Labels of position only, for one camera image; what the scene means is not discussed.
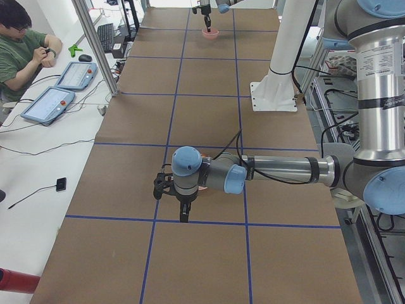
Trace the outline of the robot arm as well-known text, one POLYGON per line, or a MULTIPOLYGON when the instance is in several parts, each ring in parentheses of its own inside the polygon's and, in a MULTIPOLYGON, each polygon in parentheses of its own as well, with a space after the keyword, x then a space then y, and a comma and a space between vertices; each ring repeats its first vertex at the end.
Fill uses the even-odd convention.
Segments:
MULTIPOLYGON (((238 0, 216 0, 216 5, 220 13, 226 13, 231 6, 237 4, 238 0)), ((197 6, 193 7, 193 14, 197 13, 197 9, 201 10, 201 14, 204 16, 204 23, 207 32, 211 32, 211 2, 210 0, 201 0, 197 2, 197 6)))
POLYGON ((241 193, 246 181, 321 182, 341 188, 388 215, 404 213, 403 1, 328 1, 325 37, 347 41, 356 52, 360 147, 349 155, 316 158, 203 157, 178 148, 170 194, 187 222, 199 187, 241 193))

